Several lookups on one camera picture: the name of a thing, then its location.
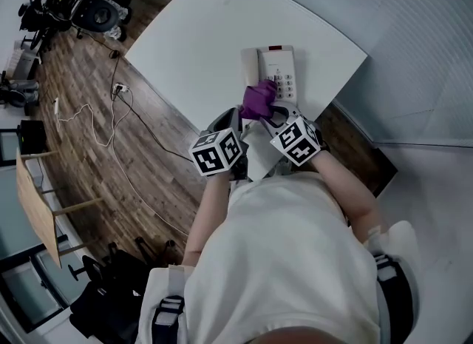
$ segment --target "marker cube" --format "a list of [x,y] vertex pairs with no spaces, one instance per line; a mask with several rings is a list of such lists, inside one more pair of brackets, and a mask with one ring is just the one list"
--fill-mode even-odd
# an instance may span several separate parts
[[271,144],[297,166],[320,152],[316,132],[302,116],[274,137]]
[[200,136],[189,149],[200,175],[229,170],[243,153],[232,128]]

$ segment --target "electrical cable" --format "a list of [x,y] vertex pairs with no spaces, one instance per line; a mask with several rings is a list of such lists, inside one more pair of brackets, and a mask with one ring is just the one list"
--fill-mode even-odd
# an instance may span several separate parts
[[[89,33],[86,33],[86,32],[84,32],[84,31],[82,31],[81,33],[83,33],[83,34],[85,34],[85,35],[91,37],[93,41],[96,41],[96,42],[99,43],[100,45],[104,46],[106,49],[110,50],[110,54],[109,54],[109,57],[110,57],[110,58],[120,57],[120,53],[119,53],[117,50],[113,50],[113,49],[110,48],[108,45],[106,45],[105,43],[103,43],[103,42],[100,41],[100,40],[97,40],[96,38],[94,38],[94,37],[93,37],[92,35],[90,35]],[[113,54],[113,53],[117,53],[118,56],[112,57],[112,54]]]
[[[115,152],[115,133],[116,133],[116,130],[117,130],[117,127],[118,127],[118,124],[130,113],[130,112],[133,112],[136,117],[140,120],[140,122],[145,126],[145,128],[148,130],[148,132],[151,134],[151,136],[153,137],[154,141],[166,152],[168,153],[171,153],[173,155],[176,155],[180,158],[183,158],[187,161],[190,161],[192,162],[189,158],[186,158],[182,155],[179,155],[178,153],[176,152],[172,152],[170,151],[169,149],[166,149],[162,144],[161,142],[159,142],[159,140],[157,139],[156,135],[151,131],[151,129],[149,128],[149,126],[144,122],[144,120],[140,117],[140,115],[133,109],[133,101],[134,101],[134,96],[133,96],[133,92],[131,89],[127,88],[126,92],[129,92],[130,95],[132,96],[132,101],[131,103],[128,103],[127,101],[125,101],[125,99],[120,95],[121,92],[123,92],[123,90],[119,90],[117,92],[114,92],[113,90],[113,84],[114,84],[114,81],[115,81],[115,73],[117,71],[117,68],[118,68],[118,63],[120,61],[120,56],[118,57],[117,59],[117,62],[115,64],[115,68],[113,70],[113,73],[112,73],[112,82],[110,84],[110,99],[111,99],[111,107],[110,107],[110,110],[112,111],[112,122],[111,122],[111,126],[112,126],[112,134],[110,135],[110,138],[109,140],[103,144],[103,143],[100,143],[97,139],[97,135],[95,133],[95,128],[94,128],[94,111],[93,109],[91,108],[91,106],[89,104],[84,104],[71,118],[68,118],[68,119],[60,119],[59,118],[59,112],[58,114],[56,115],[56,127],[57,127],[57,130],[59,132],[59,129],[61,128],[61,122],[68,122],[68,121],[71,121],[73,119],[75,119],[75,117],[77,117],[81,112],[82,110],[85,108],[85,107],[88,107],[89,108],[89,111],[92,113],[92,132],[94,134],[94,138],[95,138],[95,142],[100,145],[100,146],[104,146],[104,147],[108,147],[110,145],[110,143],[112,143],[111,147],[112,147],[112,153],[113,155],[115,156],[115,160],[117,161],[117,164],[118,166],[120,167],[122,173],[125,175],[125,178],[126,180],[128,181],[130,187],[133,189],[133,191],[136,193],[136,195],[142,200],[142,202],[145,204],[145,206],[147,206],[156,216],[159,217],[159,219],[161,219],[165,224],[167,224],[168,226],[170,226],[171,228],[175,229],[176,231],[178,231],[180,234],[188,237],[188,235],[178,229],[176,226],[173,226],[171,223],[169,223],[166,219],[164,219],[161,214],[159,214],[156,210],[154,210],[145,200],[144,198],[140,195],[140,193],[136,190],[135,186],[133,185],[132,181],[130,180],[129,176],[126,174],[126,171],[125,169],[123,168],[121,162],[118,160],[118,156]],[[114,104],[115,104],[115,101],[116,101],[116,98],[119,97],[119,99],[126,105],[128,106],[128,110],[126,111],[126,113],[120,118],[118,119],[117,123],[115,124],[115,110],[114,110]]]
[[38,98],[38,103],[40,104],[47,96],[47,93],[50,91],[49,87],[46,88],[46,92],[41,93]]

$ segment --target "telephone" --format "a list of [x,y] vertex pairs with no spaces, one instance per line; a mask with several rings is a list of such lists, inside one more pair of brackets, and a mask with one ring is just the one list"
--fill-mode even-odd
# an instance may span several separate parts
[[245,48],[241,51],[245,86],[269,79],[277,83],[276,101],[297,105],[294,50],[291,45]]

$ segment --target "white desk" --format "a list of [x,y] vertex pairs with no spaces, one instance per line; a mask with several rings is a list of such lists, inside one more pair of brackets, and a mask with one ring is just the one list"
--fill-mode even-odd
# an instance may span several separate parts
[[[242,103],[240,50],[294,47],[298,105],[315,120],[367,55],[315,14],[291,0],[172,0],[126,59],[198,130]],[[245,141],[248,176],[263,178],[281,158],[256,124]]]

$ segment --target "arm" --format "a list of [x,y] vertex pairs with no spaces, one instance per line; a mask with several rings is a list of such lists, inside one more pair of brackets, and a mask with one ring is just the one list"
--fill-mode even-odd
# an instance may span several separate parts
[[205,243],[227,217],[230,172],[211,176],[192,223],[184,251],[183,265],[196,266]]
[[374,195],[352,172],[327,151],[315,155],[310,162],[344,210],[352,224],[353,234],[360,242],[367,240],[371,228],[381,226],[383,230]]

